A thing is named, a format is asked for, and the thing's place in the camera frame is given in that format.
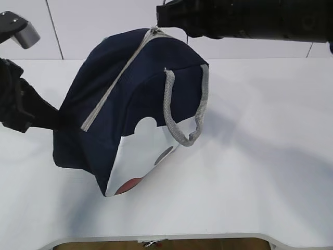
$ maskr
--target white table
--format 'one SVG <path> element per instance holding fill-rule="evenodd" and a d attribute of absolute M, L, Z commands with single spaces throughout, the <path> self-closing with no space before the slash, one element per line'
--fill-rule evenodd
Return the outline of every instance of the white table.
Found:
<path fill-rule="evenodd" d="M 59 107 L 82 61 L 17 63 Z M 333 59 L 209 63 L 202 138 L 124 195 L 56 167 L 50 131 L 0 127 L 0 249 L 212 237 L 333 249 Z"/>

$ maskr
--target white wall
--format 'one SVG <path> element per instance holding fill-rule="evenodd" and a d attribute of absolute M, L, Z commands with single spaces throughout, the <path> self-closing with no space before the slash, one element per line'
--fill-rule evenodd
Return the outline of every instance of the white wall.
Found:
<path fill-rule="evenodd" d="M 60 59 L 46 0 L 1 0 L 0 11 L 11 10 L 30 20 L 42 39 L 28 50 L 13 41 L 0 45 L 0 55 L 11 59 Z M 47 0 L 64 59 L 84 59 L 102 39 L 156 24 L 156 5 L 163 0 Z M 186 42 L 180 29 L 164 29 Z M 188 44 L 205 59 L 330 57 L 328 45 L 311 43 L 189 38 Z"/>
<path fill-rule="evenodd" d="M 0 13 L 12 11 L 29 20 L 41 36 L 30 49 L 23 49 L 13 40 L 0 45 L 0 56 L 10 59 L 61 59 L 45 0 L 0 0 Z"/>
<path fill-rule="evenodd" d="M 333 55 L 329 50 L 328 43 L 314 43 L 309 57 L 333 57 Z"/>
<path fill-rule="evenodd" d="M 86 58 L 104 38 L 156 25 L 162 0 L 48 0 L 65 59 Z M 171 34 L 186 41 L 183 31 Z"/>
<path fill-rule="evenodd" d="M 311 43 L 232 39 L 192 39 L 188 44 L 205 59 L 306 57 Z"/>

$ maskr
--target bag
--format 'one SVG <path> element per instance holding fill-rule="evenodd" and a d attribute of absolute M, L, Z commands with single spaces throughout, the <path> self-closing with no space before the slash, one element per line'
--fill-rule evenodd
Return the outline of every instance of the bag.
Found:
<path fill-rule="evenodd" d="M 199 137 L 208 74 L 197 53 L 158 28 L 105 39 L 60 108 L 56 165 L 92 173 L 104 196 L 132 188 L 179 143 Z M 187 138 L 193 117 L 197 128 Z"/>

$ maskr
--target bag handle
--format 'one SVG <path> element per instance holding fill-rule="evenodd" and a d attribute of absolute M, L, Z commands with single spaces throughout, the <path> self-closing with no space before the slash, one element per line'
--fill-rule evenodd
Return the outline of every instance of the bag handle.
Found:
<path fill-rule="evenodd" d="M 165 123 L 171 135 L 174 137 L 174 139 L 185 147 L 191 147 L 195 143 L 195 141 L 200 137 L 203 129 L 203 120 L 204 120 L 204 114 L 207 109 L 208 93 L 209 93 L 209 87 L 208 87 L 209 67 L 208 65 L 201 65 L 201 68 L 202 68 L 202 84 L 201 84 L 202 96 L 201 96 L 200 105 L 195 115 L 197 128 L 194 132 L 192 132 L 188 136 L 188 138 L 181 131 L 180 127 L 173 120 L 171 115 L 171 96 L 172 96 L 173 85 L 175 83 L 175 74 L 172 70 L 167 70 L 167 69 L 164 70 L 166 74 L 164 103 L 163 103 L 163 113 L 164 113 Z"/>

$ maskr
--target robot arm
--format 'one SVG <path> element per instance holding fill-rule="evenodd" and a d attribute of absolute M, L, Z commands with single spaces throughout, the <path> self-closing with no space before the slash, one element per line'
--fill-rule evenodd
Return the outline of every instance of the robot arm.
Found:
<path fill-rule="evenodd" d="M 27 49 L 40 36 L 27 20 L 6 11 L 0 13 L 0 44 L 10 38 Z M 21 78 L 22 74 L 23 69 L 14 62 L 0 58 L 0 122 L 22 133 L 29 127 L 57 128 L 58 111 Z"/>
<path fill-rule="evenodd" d="M 332 0 L 173 0 L 157 19 L 192 38 L 333 42 Z"/>

